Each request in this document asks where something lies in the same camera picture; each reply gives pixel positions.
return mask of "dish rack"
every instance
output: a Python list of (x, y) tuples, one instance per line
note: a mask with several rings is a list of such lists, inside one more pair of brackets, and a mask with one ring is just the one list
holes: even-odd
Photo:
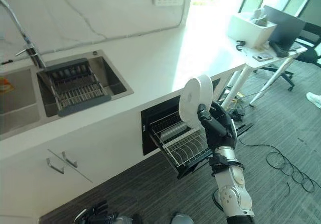
[(200, 126), (189, 128), (176, 111), (150, 124), (151, 137), (163, 151), (172, 166), (182, 177), (188, 170), (207, 158), (212, 151), (208, 148), (205, 129)]
[(47, 67), (44, 72), (49, 79), (59, 116), (111, 100), (85, 58)]

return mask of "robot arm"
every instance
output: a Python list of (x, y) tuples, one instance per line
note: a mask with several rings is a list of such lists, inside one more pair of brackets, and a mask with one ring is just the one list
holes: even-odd
[(237, 134), (233, 120), (215, 102), (209, 112), (200, 104), (198, 118), (205, 128), (208, 146), (213, 151), (209, 163), (219, 186), (220, 201), (227, 223), (254, 223), (252, 200), (245, 189), (244, 167), (234, 153)]

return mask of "shoe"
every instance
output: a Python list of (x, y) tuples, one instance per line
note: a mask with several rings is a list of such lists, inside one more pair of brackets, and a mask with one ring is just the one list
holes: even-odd
[(171, 224), (194, 224), (194, 222), (188, 215), (176, 213), (171, 220)]
[(306, 94), (307, 100), (309, 100), (311, 103), (313, 103), (318, 108), (321, 108), (321, 95), (316, 95), (311, 92), (308, 92)]

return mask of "stainless steel sink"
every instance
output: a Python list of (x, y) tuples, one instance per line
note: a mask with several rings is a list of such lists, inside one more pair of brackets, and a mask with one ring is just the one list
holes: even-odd
[[(79, 54), (64, 59), (58, 59), (55, 61), (46, 62), (46, 64), (47, 66), (54, 66), (56, 64), (63, 64), (82, 58), (86, 58), (88, 60), (90, 68), (96, 74), (99, 82), (102, 84), (106, 92), (111, 96), (111, 100), (115, 100), (133, 93), (133, 90), (122, 78), (117, 69), (112, 65), (110, 60), (104, 55), (102, 50)], [(46, 116), (55, 116), (57, 115), (58, 108), (50, 88), (50, 84), (46, 81), (47, 79), (44, 75), (44, 72), (38, 72), (37, 77)]]
[(32, 72), (22, 70), (5, 77), (14, 90), (1, 96), (0, 101), (0, 139), (3, 134), (23, 129), (40, 119), (32, 82)]

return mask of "gray dish drainer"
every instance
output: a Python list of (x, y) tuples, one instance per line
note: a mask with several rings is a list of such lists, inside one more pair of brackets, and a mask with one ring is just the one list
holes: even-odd
[(59, 116), (111, 100), (85, 58), (47, 67), (44, 72), (49, 79)]

